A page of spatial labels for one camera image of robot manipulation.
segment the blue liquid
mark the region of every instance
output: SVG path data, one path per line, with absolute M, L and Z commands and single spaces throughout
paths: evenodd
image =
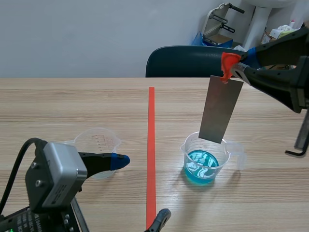
M 211 153 L 207 151 L 195 150 L 188 154 L 188 156 L 196 163 L 204 167 L 218 167 L 219 162 Z M 214 180 L 219 170 L 208 169 L 197 166 L 191 160 L 186 159 L 185 173 L 194 182 L 199 184 L 206 184 Z

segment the measuring cup handle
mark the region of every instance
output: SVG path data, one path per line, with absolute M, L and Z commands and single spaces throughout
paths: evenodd
M 243 146 L 237 143 L 226 143 L 225 151 L 230 153 L 231 156 L 237 156 L 238 170 L 244 170 L 247 161 L 247 154 L 244 152 Z

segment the metal plate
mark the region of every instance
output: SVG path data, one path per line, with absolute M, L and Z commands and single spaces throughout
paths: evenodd
M 211 76 L 199 138 L 221 143 L 242 85 L 242 81 L 235 80 L 224 84 L 220 77 Z

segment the measuring cup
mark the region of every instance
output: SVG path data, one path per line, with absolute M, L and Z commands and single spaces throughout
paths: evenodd
M 225 140 L 217 144 L 200 139 L 198 134 L 195 132 L 189 135 L 180 147 L 184 153 L 183 167 L 189 179 L 200 184 L 213 181 L 233 155 L 238 156 L 237 169 L 244 169 L 247 155 L 241 144 Z
M 121 141 L 115 134 L 105 128 L 92 128 L 79 134 L 74 140 L 64 141 L 63 144 L 77 148 L 79 152 L 90 153 L 116 153 L 116 148 Z M 111 176 L 115 171 L 105 171 L 93 175 L 95 179 L 104 179 Z

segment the wooden table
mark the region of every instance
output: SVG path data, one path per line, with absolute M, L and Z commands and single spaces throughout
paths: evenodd
M 105 180 L 88 179 L 77 199 L 91 232 L 142 232 L 146 212 L 148 87 L 155 87 L 157 209 L 172 217 L 166 232 L 309 231 L 309 156 L 292 149 L 304 114 L 244 85 L 225 139 L 240 142 L 246 170 L 232 159 L 213 185 L 182 172 L 185 138 L 199 130 L 208 79 L 0 79 L 0 192 L 23 142 L 73 139 L 93 127 L 113 130 L 131 163 Z M 21 165 L 4 213 L 27 206 Z

